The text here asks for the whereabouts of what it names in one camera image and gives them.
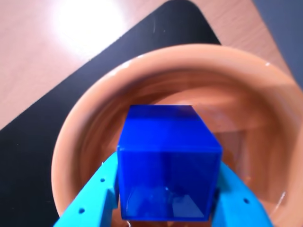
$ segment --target bowl rim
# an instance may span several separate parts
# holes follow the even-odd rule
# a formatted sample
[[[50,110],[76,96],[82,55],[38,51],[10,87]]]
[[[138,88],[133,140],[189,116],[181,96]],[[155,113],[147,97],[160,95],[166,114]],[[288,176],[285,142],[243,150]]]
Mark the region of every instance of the bowl rim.
[[[303,109],[295,106],[293,97],[303,100],[301,89],[294,79],[269,62],[247,52],[213,44],[186,44],[155,50],[114,68],[92,85],[72,108],[58,135],[51,166],[52,191],[56,209],[62,215],[70,198],[76,141],[90,118],[120,89],[141,79],[168,70],[204,69],[233,77],[260,92],[260,87],[292,86],[291,94],[281,93],[284,100],[300,115]]]

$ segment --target wooden table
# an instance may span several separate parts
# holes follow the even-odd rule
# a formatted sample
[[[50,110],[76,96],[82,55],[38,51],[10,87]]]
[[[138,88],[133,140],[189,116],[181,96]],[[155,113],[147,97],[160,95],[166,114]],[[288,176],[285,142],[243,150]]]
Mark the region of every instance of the wooden table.
[[[0,129],[163,2],[1,0]],[[290,75],[251,0],[193,2],[223,45],[258,55]]]

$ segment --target blue cube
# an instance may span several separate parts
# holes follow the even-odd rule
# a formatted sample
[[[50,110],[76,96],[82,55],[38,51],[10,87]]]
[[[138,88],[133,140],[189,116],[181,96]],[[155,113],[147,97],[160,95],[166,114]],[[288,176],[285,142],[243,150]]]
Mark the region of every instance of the blue cube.
[[[123,219],[209,219],[222,147],[192,106],[130,106],[117,154]]]

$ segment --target bowl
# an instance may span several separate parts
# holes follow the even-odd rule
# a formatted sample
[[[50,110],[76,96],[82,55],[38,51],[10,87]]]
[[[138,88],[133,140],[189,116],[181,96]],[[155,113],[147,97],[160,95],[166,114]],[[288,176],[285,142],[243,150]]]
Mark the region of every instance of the bowl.
[[[189,44],[138,56],[98,80],[67,116],[52,160],[57,211],[64,212],[115,152],[129,105],[192,105],[223,146],[223,161],[255,193],[273,224],[301,226],[302,100],[293,78],[232,48]],[[119,210],[112,226],[127,226]]]

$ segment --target black mat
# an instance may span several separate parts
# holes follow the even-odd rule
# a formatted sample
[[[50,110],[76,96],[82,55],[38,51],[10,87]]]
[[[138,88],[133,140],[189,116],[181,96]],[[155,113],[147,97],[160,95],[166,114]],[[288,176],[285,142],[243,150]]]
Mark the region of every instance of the black mat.
[[[169,1],[2,129],[0,226],[51,226],[58,219],[51,189],[53,148],[65,117],[95,81],[135,56],[189,43],[219,41],[195,5]]]
[[[303,0],[253,0],[283,58],[303,88]]]

